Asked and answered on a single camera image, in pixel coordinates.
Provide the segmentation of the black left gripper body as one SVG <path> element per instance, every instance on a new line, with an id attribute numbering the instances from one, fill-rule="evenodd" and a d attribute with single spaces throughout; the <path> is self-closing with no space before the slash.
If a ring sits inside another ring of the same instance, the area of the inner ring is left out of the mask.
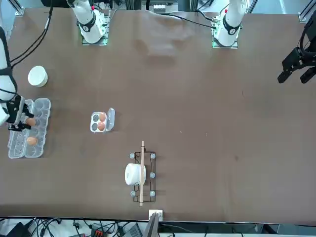
<path id="1" fill-rule="evenodd" d="M 309 46 L 305 48 L 302 46 L 302 54 L 309 60 L 316 59 L 316 18 L 311 17 L 304 27 L 302 32 L 302 42 L 304 42 L 305 36 L 309 41 Z"/>

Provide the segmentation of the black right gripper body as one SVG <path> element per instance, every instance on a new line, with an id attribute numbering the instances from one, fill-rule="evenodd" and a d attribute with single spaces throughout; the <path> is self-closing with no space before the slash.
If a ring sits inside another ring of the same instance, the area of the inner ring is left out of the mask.
<path id="1" fill-rule="evenodd" d="M 9 118 L 7 123 L 19 123 L 24 108 L 24 98 L 20 95 L 16 95 L 12 100 L 6 102 Z"/>

